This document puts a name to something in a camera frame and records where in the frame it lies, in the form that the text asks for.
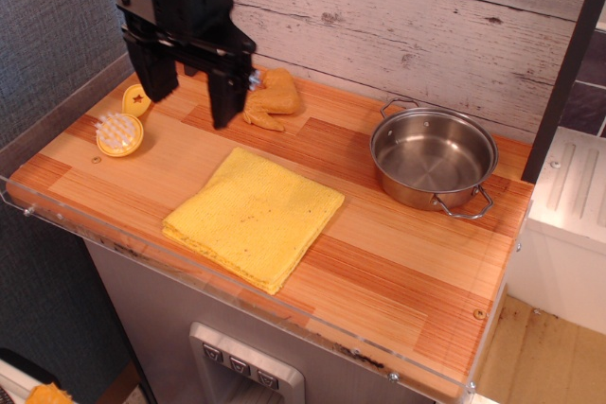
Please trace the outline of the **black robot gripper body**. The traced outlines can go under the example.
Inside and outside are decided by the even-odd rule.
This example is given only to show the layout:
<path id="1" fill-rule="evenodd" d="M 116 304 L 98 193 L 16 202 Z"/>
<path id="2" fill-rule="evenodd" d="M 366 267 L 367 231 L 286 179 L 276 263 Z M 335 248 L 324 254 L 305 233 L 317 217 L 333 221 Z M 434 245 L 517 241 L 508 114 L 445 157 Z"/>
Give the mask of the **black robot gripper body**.
<path id="1" fill-rule="evenodd" d="M 234 0 L 117 0 L 116 6 L 124 15 L 123 38 L 163 39 L 176 63 L 207 74 L 249 68 L 249 90 L 259 85 L 251 62 L 256 44 L 233 24 Z"/>

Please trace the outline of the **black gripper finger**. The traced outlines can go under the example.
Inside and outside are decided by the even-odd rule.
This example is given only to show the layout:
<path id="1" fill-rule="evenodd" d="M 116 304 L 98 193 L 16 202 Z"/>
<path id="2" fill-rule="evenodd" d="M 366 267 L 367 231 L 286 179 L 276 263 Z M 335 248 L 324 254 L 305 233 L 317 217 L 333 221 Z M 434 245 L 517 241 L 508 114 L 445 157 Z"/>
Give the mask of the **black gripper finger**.
<path id="1" fill-rule="evenodd" d="M 124 38 L 135 73 L 147 97 L 160 102 L 178 87 L 172 45 L 163 39 L 141 41 Z"/>
<path id="2" fill-rule="evenodd" d="M 244 109 L 249 90 L 250 69 L 236 72 L 212 70 L 207 74 L 213 127 L 221 130 Z"/>

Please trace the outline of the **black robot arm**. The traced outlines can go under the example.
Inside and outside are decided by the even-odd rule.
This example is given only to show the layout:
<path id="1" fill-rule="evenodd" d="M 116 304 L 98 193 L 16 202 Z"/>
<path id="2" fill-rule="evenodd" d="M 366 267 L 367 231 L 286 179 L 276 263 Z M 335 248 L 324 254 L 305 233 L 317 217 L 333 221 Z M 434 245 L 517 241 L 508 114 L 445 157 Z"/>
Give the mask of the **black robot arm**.
<path id="1" fill-rule="evenodd" d="M 225 128 L 258 83 L 255 42 L 231 19 L 233 0 L 117 0 L 123 39 L 145 94 L 154 102 L 178 86 L 177 63 L 207 76 L 213 126 Z"/>

